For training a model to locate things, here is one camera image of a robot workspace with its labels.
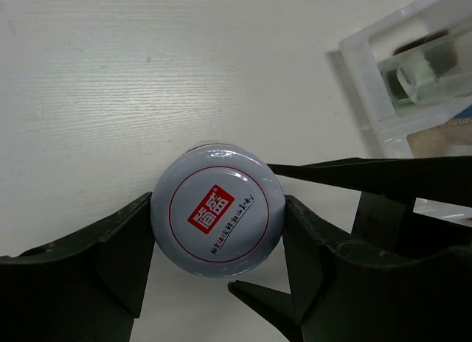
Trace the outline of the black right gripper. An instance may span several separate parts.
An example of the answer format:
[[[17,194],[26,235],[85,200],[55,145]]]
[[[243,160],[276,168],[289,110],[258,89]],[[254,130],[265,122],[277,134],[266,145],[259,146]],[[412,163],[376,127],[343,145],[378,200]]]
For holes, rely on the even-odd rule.
[[[470,156],[346,158],[269,168],[277,175],[362,192],[351,234],[377,248],[431,256],[452,246],[471,247],[470,227],[417,214],[412,199],[470,207]]]

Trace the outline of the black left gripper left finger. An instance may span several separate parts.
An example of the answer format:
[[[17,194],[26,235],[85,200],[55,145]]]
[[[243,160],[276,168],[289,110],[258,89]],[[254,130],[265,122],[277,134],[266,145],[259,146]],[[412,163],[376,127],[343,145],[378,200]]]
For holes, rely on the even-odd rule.
[[[149,192],[19,256],[1,257],[2,341],[129,341],[153,255]]]

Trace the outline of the clear round glass oil bottle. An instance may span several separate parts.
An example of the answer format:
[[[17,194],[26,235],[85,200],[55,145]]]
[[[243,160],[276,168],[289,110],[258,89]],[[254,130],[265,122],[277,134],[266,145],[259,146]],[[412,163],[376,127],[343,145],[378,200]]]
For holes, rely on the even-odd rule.
[[[396,108],[407,105],[429,105],[471,95],[471,18],[465,18],[445,29],[446,38],[454,43],[457,65],[438,77],[423,50],[430,43],[393,55],[378,64],[381,76]]]

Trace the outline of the small jar with white lid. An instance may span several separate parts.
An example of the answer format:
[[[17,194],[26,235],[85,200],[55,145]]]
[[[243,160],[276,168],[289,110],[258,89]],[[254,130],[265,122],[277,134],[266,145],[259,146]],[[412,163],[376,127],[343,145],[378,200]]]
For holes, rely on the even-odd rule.
[[[158,247],[180,269],[207,278],[257,267],[282,235],[285,196],[269,166],[233,144],[182,153],[158,180],[150,222]]]

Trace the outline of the silver cone cap grinder bottle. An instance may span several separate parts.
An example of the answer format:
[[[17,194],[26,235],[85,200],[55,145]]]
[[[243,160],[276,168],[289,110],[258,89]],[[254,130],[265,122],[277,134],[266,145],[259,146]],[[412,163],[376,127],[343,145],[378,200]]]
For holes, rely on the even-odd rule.
[[[415,158],[471,155],[471,118],[453,118],[407,136]]]

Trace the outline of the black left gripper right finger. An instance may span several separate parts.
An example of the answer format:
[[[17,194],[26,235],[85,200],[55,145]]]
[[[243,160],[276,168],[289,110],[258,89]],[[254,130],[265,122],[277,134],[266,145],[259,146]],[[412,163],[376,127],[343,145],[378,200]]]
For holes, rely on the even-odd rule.
[[[411,259],[360,240],[286,198],[295,321],[306,341],[469,341],[471,249]]]

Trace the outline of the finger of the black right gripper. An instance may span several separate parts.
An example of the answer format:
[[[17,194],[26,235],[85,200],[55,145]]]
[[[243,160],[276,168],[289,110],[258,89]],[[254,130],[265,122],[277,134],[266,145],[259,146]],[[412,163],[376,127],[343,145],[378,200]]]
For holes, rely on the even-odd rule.
[[[256,284],[229,282],[228,291],[264,318],[291,342],[302,342],[302,329],[296,324],[291,295]]]

